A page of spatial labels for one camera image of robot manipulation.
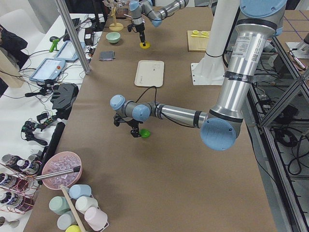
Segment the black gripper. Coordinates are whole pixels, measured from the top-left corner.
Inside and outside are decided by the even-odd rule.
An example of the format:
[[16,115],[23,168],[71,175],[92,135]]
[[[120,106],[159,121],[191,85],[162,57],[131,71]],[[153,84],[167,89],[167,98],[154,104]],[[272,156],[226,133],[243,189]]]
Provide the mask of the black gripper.
[[131,127],[130,134],[134,138],[141,137],[139,124],[142,124],[143,122],[137,121],[137,120],[132,119],[132,118],[122,118],[119,115],[114,115],[113,116],[113,123],[116,127],[119,127],[121,123],[126,123],[127,125],[129,125]]
[[129,24],[127,30],[128,32],[134,31],[135,33],[140,33],[140,42],[144,43],[146,41],[144,34],[145,26],[143,22],[141,24]]

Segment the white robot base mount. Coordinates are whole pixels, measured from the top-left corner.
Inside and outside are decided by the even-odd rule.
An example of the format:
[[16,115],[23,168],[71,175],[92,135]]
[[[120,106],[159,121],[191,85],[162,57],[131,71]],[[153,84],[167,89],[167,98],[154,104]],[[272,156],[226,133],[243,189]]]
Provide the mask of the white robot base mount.
[[192,63],[193,85],[221,85],[223,83],[225,66],[222,55],[238,8],[238,0],[217,2],[205,56],[200,62]]

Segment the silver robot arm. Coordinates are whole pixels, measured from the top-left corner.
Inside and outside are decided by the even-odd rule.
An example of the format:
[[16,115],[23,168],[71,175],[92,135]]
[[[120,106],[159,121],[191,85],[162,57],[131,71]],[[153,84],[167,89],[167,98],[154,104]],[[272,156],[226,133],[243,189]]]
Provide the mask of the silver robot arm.
[[115,95],[110,105],[114,124],[126,123],[140,137],[139,124],[149,117],[199,128],[205,145],[227,150],[239,136],[242,106],[266,41],[282,31],[284,0],[220,0],[214,12],[204,58],[192,68],[198,85],[221,85],[217,103],[208,111],[195,111],[156,101],[139,103]]
[[131,0],[129,2],[129,11],[131,12],[132,23],[128,25],[127,30],[139,33],[140,48],[147,49],[150,47],[150,43],[145,39],[145,26],[142,15],[146,16],[154,27],[158,27],[164,19],[171,17],[175,11],[185,8],[188,2],[188,0],[174,0],[169,5],[155,10],[151,0]]

